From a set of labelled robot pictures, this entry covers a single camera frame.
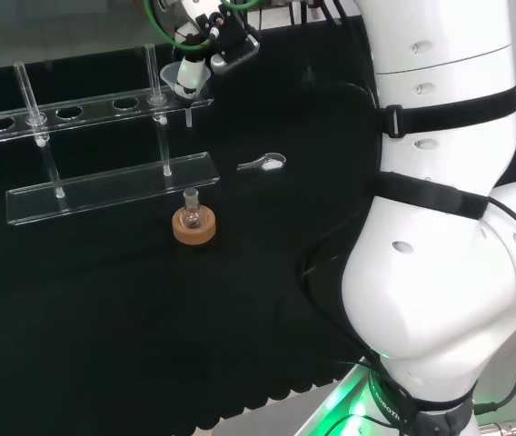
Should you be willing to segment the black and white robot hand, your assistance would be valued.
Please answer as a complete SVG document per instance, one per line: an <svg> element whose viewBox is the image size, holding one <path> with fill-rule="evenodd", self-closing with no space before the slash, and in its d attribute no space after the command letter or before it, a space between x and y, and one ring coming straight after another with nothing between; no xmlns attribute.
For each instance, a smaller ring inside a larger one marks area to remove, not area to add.
<svg viewBox="0 0 516 436"><path fill-rule="evenodd" d="M209 57L216 55L229 64L253 48L227 1L145 1L144 9L165 42L181 56L174 93L188 104L203 87Z"/></svg>

